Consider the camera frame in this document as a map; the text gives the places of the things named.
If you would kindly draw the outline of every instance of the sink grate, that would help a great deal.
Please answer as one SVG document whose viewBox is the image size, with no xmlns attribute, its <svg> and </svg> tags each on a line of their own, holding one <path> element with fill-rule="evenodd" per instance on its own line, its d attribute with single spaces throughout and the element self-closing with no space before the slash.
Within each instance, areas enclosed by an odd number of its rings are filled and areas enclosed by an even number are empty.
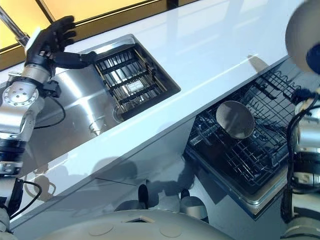
<svg viewBox="0 0 320 240">
<path fill-rule="evenodd" d="M 124 120 L 178 92 L 135 47 L 99 59 L 96 67 Z"/>
<path fill-rule="evenodd" d="M 300 88 L 280 71 L 268 71 L 217 104 L 200 113 L 193 125 L 189 144 L 200 142 L 219 152 L 217 161 L 227 162 L 233 173 L 250 186 L 262 186 L 282 166 L 288 154 L 286 128 L 295 106 L 290 97 Z M 216 112 L 225 101 L 244 104 L 255 118 L 255 129 L 246 139 L 233 139 L 218 124 Z"/>
</svg>

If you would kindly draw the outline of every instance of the white countertop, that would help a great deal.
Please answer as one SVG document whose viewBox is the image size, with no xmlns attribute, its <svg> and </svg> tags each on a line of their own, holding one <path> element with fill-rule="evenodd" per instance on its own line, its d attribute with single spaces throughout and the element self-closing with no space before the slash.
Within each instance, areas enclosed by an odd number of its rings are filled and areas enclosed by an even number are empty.
<svg viewBox="0 0 320 240">
<path fill-rule="evenodd" d="M 55 184 L 55 195 L 243 84 L 257 73 L 249 55 L 268 65 L 285 57 L 286 26 L 301 2 L 200 0 L 68 46 L 66 51 L 80 52 L 134 34 L 181 91 L 51 161 L 44 175 Z M 21 68 L 0 72 L 0 79 Z M 25 193 L 21 206 L 31 199 Z M 42 203 L 37 200 L 24 214 Z"/>
</svg>

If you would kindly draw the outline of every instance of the black wire rack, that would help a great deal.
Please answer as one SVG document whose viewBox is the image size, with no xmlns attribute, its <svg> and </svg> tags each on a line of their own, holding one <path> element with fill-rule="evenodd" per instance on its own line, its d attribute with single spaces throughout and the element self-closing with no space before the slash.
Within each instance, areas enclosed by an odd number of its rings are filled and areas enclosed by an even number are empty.
<svg viewBox="0 0 320 240">
<path fill-rule="evenodd" d="M 250 186 L 262 186 L 281 167 L 288 154 L 286 128 L 295 106 L 290 101 L 295 85 L 280 71 L 268 71 L 217 104 L 200 113 L 193 125 L 189 143 L 216 148 L 219 161 L 225 161 Z M 245 139 L 233 139 L 218 124 L 216 112 L 225 101 L 238 101 L 253 114 L 255 129 Z"/>
<path fill-rule="evenodd" d="M 96 62 L 103 83 L 124 120 L 178 92 L 154 64 L 146 62 L 135 47 Z"/>
</svg>

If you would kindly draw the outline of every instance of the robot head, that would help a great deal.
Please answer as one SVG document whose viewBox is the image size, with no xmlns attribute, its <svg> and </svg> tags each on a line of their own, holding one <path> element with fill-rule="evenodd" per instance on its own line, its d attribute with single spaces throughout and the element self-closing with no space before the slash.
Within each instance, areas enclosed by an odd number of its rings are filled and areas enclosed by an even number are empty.
<svg viewBox="0 0 320 240">
<path fill-rule="evenodd" d="M 320 75 L 320 1 L 307 0 L 291 16 L 285 32 L 289 56 L 304 72 Z"/>
</svg>

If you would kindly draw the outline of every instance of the metal pipe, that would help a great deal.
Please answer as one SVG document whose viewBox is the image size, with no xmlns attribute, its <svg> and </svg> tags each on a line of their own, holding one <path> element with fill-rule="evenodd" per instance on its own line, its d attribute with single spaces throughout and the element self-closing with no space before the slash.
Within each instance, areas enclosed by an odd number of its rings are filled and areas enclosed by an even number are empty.
<svg viewBox="0 0 320 240">
<path fill-rule="evenodd" d="M 15 35 L 15 40 L 23 47 L 26 46 L 29 36 L 25 34 L 21 29 L 12 21 L 12 19 L 8 16 L 5 10 L 0 6 L 0 19 L 3 23 L 13 32 Z"/>
</svg>

